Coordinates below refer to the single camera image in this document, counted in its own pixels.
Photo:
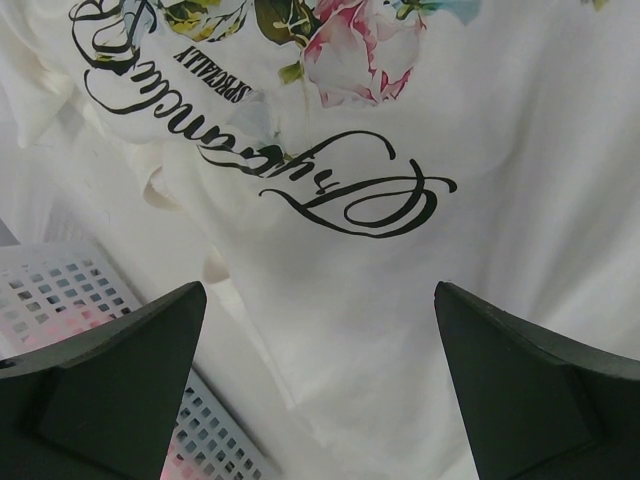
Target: white t-shirt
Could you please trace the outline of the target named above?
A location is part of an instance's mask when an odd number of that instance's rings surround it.
[[[142,145],[134,171],[207,233],[291,410],[349,478],[476,478],[440,280],[638,356],[640,2],[0,12],[42,64],[27,78],[68,75]]]

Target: pink flower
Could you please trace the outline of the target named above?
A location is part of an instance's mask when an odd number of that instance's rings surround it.
[[[320,0],[324,22],[302,55],[325,107],[396,99],[409,81],[425,26],[376,11],[375,0]]]

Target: white fabric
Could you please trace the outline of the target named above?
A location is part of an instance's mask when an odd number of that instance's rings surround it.
[[[117,43],[109,23],[78,20],[101,3],[74,2],[0,11],[25,15],[108,131],[162,142],[134,171],[161,174],[216,245],[290,409],[350,478],[475,478],[439,280],[638,356],[637,1],[320,0],[294,12],[306,38],[270,11],[258,28],[251,2],[196,2],[187,28],[133,0],[145,29],[112,70],[87,47]],[[254,93],[206,85],[197,52]]]
[[[17,147],[15,126],[0,122],[0,144],[0,219],[21,243],[90,240],[141,301],[200,278],[211,256],[202,233],[186,215],[147,205],[124,159],[73,108],[63,107],[26,149]],[[207,279],[223,278],[218,265],[208,270]],[[243,327],[208,292],[198,372],[266,447],[283,480],[345,480],[297,427]]]

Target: plastic basket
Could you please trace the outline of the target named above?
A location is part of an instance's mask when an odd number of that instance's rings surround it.
[[[141,306],[84,241],[0,248],[0,359],[51,345]],[[192,370],[162,480],[278,480]]]

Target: floral print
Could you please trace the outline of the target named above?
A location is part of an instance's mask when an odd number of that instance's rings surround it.
[[[439,10],[463,24],[480,0],[256,0],[265,37],[301,50],[280,70],[283,83],[314,84],[322,105],[377,105],[395,100],[418,59],[427,17]]]
[[[323,106],[398,98],[418,58],[422,20],[376,12],[373,0],[336,8],[339,3],[318,4],[320,19],[326,20],[302,54],[302,67]]]
[[[166,6],[155,0],[174,32],[195,42],[217,42],[244,25],[253,2],[249,0],[184,0]]]

